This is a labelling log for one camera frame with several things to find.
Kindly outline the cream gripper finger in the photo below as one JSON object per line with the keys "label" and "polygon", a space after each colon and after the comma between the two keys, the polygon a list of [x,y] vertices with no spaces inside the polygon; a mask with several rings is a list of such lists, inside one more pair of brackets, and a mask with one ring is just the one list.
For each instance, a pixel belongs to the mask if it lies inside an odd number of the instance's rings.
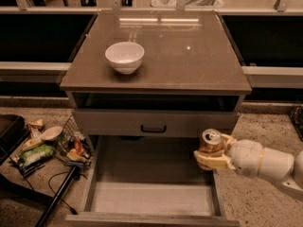
{"label": "cream gripper finger", "polygon": [[224,141],[224,148],[225,149],[230,149],[232,147],[233,144],[235,144],[237,142],[237,140],[228,134],[222,134],[223,137],[223,141]]}
{"label": "cream gripper finger", "polygon": [[194,157],[198,166],[203,170],[213,170],[213,169],[232,169],[236,168],[231,162],[231,158],[226,156],[224,153],[220,156],[209,156],[203,155],[200,151],[194,151]]}

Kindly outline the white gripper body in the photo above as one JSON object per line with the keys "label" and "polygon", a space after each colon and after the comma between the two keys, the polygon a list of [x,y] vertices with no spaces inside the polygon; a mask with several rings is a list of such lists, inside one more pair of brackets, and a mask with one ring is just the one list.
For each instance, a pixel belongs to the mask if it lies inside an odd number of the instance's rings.
{"label": "white gripper body", "polygon": [[231,158],[231,164],[236,173],[248,178],[255,178],[258,176],[262,152],[262,144],[250,140],[240,140],[231,146],[228,156]]}

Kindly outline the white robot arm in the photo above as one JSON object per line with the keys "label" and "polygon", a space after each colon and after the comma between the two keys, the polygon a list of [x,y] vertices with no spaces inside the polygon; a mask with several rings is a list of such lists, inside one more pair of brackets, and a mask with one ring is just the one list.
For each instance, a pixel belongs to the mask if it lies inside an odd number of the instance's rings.
{"label": "white robot arm", "polygon": [[303,152],[296,156],[266,148],[247,139],[207,129],[194,151],[198,166],[204,170],[231,169],[247,178],[260,178],[281,192],[303,201]]}

